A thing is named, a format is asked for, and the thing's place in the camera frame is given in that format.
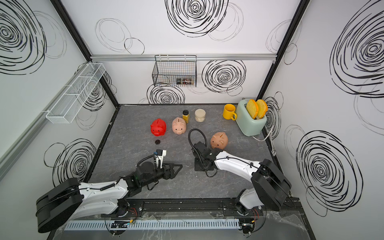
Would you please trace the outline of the dark pink piggy bank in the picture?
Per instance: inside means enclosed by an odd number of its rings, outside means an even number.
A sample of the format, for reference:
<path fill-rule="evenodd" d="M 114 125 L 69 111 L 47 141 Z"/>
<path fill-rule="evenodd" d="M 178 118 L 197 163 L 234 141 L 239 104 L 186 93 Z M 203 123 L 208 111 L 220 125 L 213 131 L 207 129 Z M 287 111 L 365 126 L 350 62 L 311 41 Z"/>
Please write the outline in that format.
<path fill-rule="evenodd" d="M 211 140 L 210 144 L 213 149 L 221 149 L 224 150 L 228 145 L 229 139 L 225 132 L 215 133 Z"/>

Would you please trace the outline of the light pink piggy bank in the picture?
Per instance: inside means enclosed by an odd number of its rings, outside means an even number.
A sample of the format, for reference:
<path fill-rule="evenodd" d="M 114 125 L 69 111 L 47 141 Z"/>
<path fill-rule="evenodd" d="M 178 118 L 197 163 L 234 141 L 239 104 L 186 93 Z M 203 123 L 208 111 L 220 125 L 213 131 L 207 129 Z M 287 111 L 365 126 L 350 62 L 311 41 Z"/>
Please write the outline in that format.
<path fill-rule="evenodd" d="M 184 134 L 187 130 L 187 123 L 183 118 L 177 117 L 172 122 L 172 130 L 175 134 Z"/>

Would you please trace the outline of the red piggy bank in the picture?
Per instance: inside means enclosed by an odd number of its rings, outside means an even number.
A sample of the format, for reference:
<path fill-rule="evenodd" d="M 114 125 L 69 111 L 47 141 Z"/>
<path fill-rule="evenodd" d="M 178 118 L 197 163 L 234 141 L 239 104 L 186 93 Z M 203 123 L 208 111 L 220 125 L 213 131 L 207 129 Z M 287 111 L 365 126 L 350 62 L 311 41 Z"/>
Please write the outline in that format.
<path fill-rule="evenodd" d="M 162 119 L 156 119 L 151 124 L 151 133 L 158 137 L 158 136 L 164 136 L 167 131 L 167 125 L 166 122 Z"/>

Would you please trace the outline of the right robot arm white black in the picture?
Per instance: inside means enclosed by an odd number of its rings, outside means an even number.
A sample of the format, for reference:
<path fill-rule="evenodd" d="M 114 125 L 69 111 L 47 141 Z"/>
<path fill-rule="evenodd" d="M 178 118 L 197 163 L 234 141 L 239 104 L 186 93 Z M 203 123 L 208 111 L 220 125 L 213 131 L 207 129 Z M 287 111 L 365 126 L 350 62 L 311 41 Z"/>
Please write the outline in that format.
<path fill-rule="evenodd" d="M 253 188 L 242 191 L 238 199 L 247 210 L 266 206 L 278 212 L 289 196 L 292 184 L 268 159 L 261 162 L 242 159 L 220 149 L 211 150 L 202 142 L 194 144 L 192 150 L 203 171 L 210 168 L 227 171 L 252 183 Z"/>

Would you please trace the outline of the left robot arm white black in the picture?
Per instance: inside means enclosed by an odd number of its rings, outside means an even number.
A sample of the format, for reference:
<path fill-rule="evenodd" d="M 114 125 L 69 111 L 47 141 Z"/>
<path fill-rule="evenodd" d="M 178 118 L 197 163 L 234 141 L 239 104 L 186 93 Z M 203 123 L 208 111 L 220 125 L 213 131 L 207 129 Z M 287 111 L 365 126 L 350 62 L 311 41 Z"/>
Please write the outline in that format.
<path fill-rule="evenodd" d="M 157 185 L 161 179 L 174 179 L 182 167 L 181 164 L 157 167 L 145 162 L 129 175 L 111 182 L 80 183 L 77 178 L 67 179 L 37 199 L 38 232 L 51 232 L 78 218 L 127 210 L 127 198 L 139 194 L 149 184 Z"/>

